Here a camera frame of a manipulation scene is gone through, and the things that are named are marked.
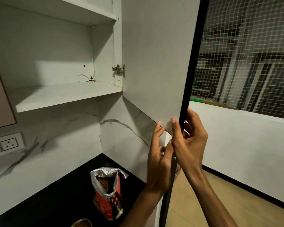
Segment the baseboard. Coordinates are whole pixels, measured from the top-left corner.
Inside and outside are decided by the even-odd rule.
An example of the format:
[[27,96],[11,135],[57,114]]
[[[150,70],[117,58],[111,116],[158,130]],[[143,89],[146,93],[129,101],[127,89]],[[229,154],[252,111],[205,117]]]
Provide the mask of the baseboard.
[[212,168],[209,168],[205,165],[202,165],[202,168],[203,168],[203,170],[207,171],[208,173],[216,175],[217,177],[222,178],[225,181],[228,181],[228,182],[230,182],[230,183],[232,183],[232,184],[234,184],[234,185],[236,185],[236,186],[238,186],[238,187],[240,187],[240,188],[242,188],[242,189],[244,189],[244,190],[260,197],[260,198],[263,198],[264,200],[271,202],[271,203],[275,204],[276,206],[279,206],[279,207],[284,209],[284,202],[282,202],[282,201],[280,201],[280,200],[278,200],[278,199],[276,199],[276,198],[274,198],[274,197],[272,197],[268,194],[265,194],[265,193],[255,189],[255,188],[252,188],[252,187],[250,187],[250,186],[248,186],[248,185],[246,185],[242,182],[239,182],[239,181],[237,181],[237,180],[235,180],[235,179],[233,179],[233,178],[231,178],[231,177],[229,177],[225,174],[222,174],[222,173],[220,173],[220,172],[218,172],[218,171],[216,171]]

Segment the tile grout line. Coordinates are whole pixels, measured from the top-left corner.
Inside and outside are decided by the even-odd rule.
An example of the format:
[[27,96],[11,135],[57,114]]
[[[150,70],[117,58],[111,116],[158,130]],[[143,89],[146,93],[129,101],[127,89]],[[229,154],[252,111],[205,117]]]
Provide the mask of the tile grout line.
[[192,223],[190,223],[189,221],[187,221],[184,217],[182,217],[180,214],[178,214],[177,212],[175,212],[174,210],[172,210],[175,214],[179,215],[183,220],[185,220],[187,223],[189,223],[191,226],[195,227]]

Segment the hinge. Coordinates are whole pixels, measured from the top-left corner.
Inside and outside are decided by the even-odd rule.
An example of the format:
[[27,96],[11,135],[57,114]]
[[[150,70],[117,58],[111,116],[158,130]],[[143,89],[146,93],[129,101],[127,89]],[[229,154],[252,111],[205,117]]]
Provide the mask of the hinge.
[[123,65],[123,68],[120,68],[120,65],[118,64],[117,67],[112,68],[113,71],[116,71],[118,75],[120,75],[120,72],[123,72],[123,77],[125,77],[125,65]]

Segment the beige tile floor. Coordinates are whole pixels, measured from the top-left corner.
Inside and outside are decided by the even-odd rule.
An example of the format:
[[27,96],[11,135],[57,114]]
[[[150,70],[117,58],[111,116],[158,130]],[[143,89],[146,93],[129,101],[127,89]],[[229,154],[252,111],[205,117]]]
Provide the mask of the beige tile floor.
[[[214,191],[239,227],[284,227],[284,209],[205,172]],[[200,204],[181,171],[174,182],[166,227],[207,227]]]

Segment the black countertop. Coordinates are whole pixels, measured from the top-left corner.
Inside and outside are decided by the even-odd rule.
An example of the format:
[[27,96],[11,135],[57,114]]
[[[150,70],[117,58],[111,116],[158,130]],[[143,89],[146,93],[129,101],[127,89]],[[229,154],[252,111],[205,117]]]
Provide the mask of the black countertop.
[[[129,174],[127,179],[120,177],[124,213],[112,222],[106,220],[93,204],[95,190],[90,172],[104,166],[117,167]],[[93,227],[119,226],[144,187],[143,181],[105,154],[100,154],[0,215],[0,227],[71,227],[81,218],[88,218]]]

